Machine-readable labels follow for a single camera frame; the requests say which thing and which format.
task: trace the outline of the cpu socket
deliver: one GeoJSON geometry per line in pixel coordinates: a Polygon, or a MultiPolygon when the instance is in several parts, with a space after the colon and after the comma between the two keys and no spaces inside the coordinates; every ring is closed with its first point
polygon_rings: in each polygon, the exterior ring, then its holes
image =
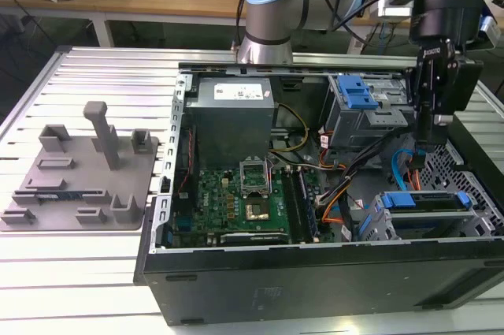
{"type": "Polygon", "coordinates": [[[269,201],[267,199],[247,199],[245,201],[247,221],[269,221],[269,201]]]}

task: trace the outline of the black computer case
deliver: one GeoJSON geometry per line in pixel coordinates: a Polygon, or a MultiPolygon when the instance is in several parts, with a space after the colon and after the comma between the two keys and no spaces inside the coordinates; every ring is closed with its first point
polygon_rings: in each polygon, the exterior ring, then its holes
{"type": "MultiPolygon", "coordinates": [[[[464,159],[456,168],[475,173],[502,210],[504,176],[457,118],[449,140],[464,159]]],[[[504,281],[500,236],[158,253],[153,221],[148,210],[135,283],[150,287],[170,326],[453,309],[504,281]]]]}

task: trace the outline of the power cord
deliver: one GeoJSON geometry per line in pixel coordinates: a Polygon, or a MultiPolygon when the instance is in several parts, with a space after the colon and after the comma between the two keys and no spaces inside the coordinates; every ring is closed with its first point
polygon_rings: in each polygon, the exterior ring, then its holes
{"type": "Polygon", "coordinates": [[[245,0],[239,0],[238,6],[236,7],[236,24],[235,24],[235,38],[233,39],[231,49],[236,50],[236,46],[242,43],[242,39],[239,35],[239,20],[242,18],[243,6],[245,5],[245,0]]]}
{"type": "Polygon", "coordinates": [[[53,44],[54,47],[57,46],[56,42],[54,42],[54,39],[49,35],[47,34],[47,32],[42,28],[42,26],[40,26],[40,24],[34,20],[34,17],[28,13],[28,11],[21,5],[20,2],[18,2],[17,0],[14,0],[14,2],[16,3],[17,6],[20,7],[20,9],[28,16],[28,18],[34,22],[35,26],[37,28],[40,29],[40,31],[46,36],[46,38],[53,44]]]}
{"type": "MultiPolygon", "coordinates": [[[[328,6],[328,8],[331,10],[331,12],[334,14],[335,13],[335,19],[338,20],[338,21],[341,21],[341,17],[339,17],[338,13],[335,12],[334,8],[332,7],[332,4],[329,0],[324,0],[326,5],[328,6]]],[[[378,28],[378,26],[380,26],[380,24],[376,24],[376,27],[375,29],[373,30],[373,33],[371,35],[371,38],[369,39],[369,41],[363,39],[361,36],[359,36],[358,34],[356,34],[348,25],[344,24],[342,25],[342,27],[352,36],[354,37],[357,41],[359,41],[360,43],[362,43],[364,45],[364,48],[362,49],[362,52],[365,50],[366,47],[374,47],[374,48],[380,48],[381,45],[374,45],[371,43],[371,39],[373,38],[374,34],[376,33],[376,30],[378,28]]],[[[400,47],[400,46],[406,46],[406,45],[409,45],[410,43],[409,42],[406,42],[406,43],[398,43],[397,45],[388,45],[386,46],[386,48],[392,48],[392,47],[400,47]]]]}
{"type": "Polygon", "coordinates": [[[336,24],[332,29],[331,32],[335,32],[339,28],[341,28],[343,25],[347,24],[348,21],[352,20],[354,17],[356,17],[361,11],[364,9],[369,8],[371,5],[373,5],[375,2],[378,2],[379,0],[368,0],[367,2],[363,3],[361,6],[358,8],[354,9],[351,13],[347,14],[338,24],[336,24]]]}

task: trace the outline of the green circuit board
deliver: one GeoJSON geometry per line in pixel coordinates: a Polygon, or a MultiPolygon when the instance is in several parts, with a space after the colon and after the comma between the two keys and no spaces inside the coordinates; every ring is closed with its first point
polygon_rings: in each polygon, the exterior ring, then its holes
{"type": "MultiPolygon", "coordinates": [[[[264,178],[252,176],[249,184],[260,184],[264,178]]],[[[192,222],[193,232],[261,232],[288,233],[289,224],[284,206],[284,190],[280,172],[272,171],[272,191],[267,199],[242,197],[239,169],[203,170],[198,187],[198,212],[192,222]],[[249,209],[262,205],[267,218],[247,217],[249,209]]]]}

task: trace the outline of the blue cable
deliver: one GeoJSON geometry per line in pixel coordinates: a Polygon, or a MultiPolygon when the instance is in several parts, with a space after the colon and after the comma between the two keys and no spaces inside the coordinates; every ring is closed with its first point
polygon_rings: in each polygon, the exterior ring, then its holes
{"type": "Polygon", "coordinates": [[[397,150],[394,155],[392,156],[392,173],[394,174],[394,178],[397,181],[398,186],[401,188],[402,191],[407,191],[408,188],[406,187],[406,184],[404,184],[404,180],[402,179],[401,173],[399,172],[399,167],[398,167],[398,158],[401,153],[406,153],[409,156],[413,156],[413,151],[407,150],[405,148],[401,148],[397,150]]]}

